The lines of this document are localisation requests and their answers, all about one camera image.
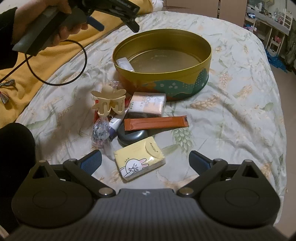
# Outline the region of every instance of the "silver screw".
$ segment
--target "silver screw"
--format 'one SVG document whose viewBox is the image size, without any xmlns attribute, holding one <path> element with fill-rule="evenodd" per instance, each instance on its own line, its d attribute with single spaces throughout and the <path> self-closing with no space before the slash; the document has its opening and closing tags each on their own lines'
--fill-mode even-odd
<svg viewBox="0 0 296 241">
<path fill-rule="evenodd" d="M 184 187 L 179 189 L 179 192 L 183 195 L 191 195 L 194 192 L 194 190 L 192 188 Z"/>
<path fill-rule="evenodd" d="M 111 193 L 113 193 L 113 190 L 111 188 L 100 188 L 99 193 L 101 195 L 107 196 L 107 195 L 110 195 Z"/>
</svg>

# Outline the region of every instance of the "black cable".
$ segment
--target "black cable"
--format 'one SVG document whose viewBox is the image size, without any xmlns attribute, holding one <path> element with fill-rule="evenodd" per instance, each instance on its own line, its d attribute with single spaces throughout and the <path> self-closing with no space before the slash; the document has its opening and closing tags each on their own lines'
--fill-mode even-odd
<svg viewBox="0 0 296 241">
<path fill-rule="evenodd" d="M 39 81 L 41 81 L 41 82 L 44 83 L 44 84 L 51 85 L 51 86 L 63 86 L 63 85 L 67 85 L 67 84 L 70 84 L 70 83 L 74 82 L 75 80 L 77 80 L 77 79 L 83 74 L 83 72 L 84 72 L 84 70 L 85 70 L 85 68 L 86 68 L 86 65 L 87 65 L 87 54 L 86 54 L 86 51 L 85 51 L 84 47 L 83 47 L 80 43 L 78 43 L 77 41 L 67 39 L 67 40 L 65 40 L 65 41 L 63 41 L 63 42 L 72 42 L 72 43 L 76 43 L 76 44 L 78 44 L 78 45 L 82 48 L 82 50 L 83 50 L 83 52 L 84 52 L 85 63 L 84 63 L 83 69 L 82 69 L 82 71 L 79 73 L 79 75 L 76 76 L 73 80 L 70 80 L 70 81 L 68 81 L 68 82 L 66 82 L 66 83 L 62 83 L 62 84 L 52 84 L 52 83 L 49 83 L 49 82 L 46 82 L 46 81 L 40 79 L 40 78 L 39 78 L 39 77 L 33 72 L 32 68 L 31 68 L 31 66 L 30 66 L 30 64 L 29 64 L 29 61 L 28 61 L 28 60 L 29 60 L 30 58 L 32 58 L 33 56 L 31 55 L 31 56 L 27 57 L 27 55 L 25 54 L 25 60 L 24 60 L 23 62 L 21 62 L 17 67 L 15 67 L 11 72 L 9 72 L 4 78 L 2 78 L 2 79 L 0 80 L 0 83 L 1 83 L 3 80 L 5 80 L 7 77 L 9 77 L 14 71 L 16 71 L 19 67 L 21 67 L 21 66 L 22 66 L 24 63 L 26 63 L 26 62 L 27 62 L 27 65 L 28 65 L 29 70 L 30 70 L 31 73 L 35 76 L 35 78 L 37 78 Z"/>
</svg>

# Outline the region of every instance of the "black pants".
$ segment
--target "black pants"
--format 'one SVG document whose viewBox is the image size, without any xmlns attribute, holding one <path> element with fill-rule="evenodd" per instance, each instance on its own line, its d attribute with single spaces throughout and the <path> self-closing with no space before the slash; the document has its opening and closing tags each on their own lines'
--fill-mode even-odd
<svg viewBox="0 0 296 241">
<path fill-rule="evenodd" d="M 18 227 L 11 200 L 35 165 L 35 141 L 28 128 L 11 123 L 0 129 L 0 225 L 8 233 Z"/>
</svg>

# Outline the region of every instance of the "beige flower hair clip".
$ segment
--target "beige flower hair clip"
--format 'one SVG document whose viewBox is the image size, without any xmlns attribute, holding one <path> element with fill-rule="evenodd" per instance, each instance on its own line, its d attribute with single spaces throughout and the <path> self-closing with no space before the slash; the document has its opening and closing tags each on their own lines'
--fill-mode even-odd
<svg viewBox="0 0 296 241">
<path fill-rule="evenodd" d="M 112 110 L 119 115 L 124 113 L 125 89 L 115 90 L 111 86 L 103 86 L 102 91 L 92 91 L 91 94 L 98 98 L 99 102 L 92 109 L 98 109 L 100 117 L 106 117 Z"/>
</svg>

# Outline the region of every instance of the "dark clothing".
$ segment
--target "dark clothing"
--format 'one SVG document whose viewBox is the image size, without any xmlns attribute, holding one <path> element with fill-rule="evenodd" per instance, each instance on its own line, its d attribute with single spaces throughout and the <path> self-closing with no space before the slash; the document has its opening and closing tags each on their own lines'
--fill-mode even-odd
<svg viewBox="0 0 296 241">
<path fill-rule="evenodd" d="M 0 14 L 0 69 L 12 68 L 17 61 L 18 52 L 12 50 L 11 44 L 16 9 L 15 7 Z"/>
<path fill-rule="evenodd" d="M 35 165 L 35 140 L 28 128 L 11 123 L 0 129 L 0 225 L 11 233 L 18 222 L 11 200 Z"/>
</svg>

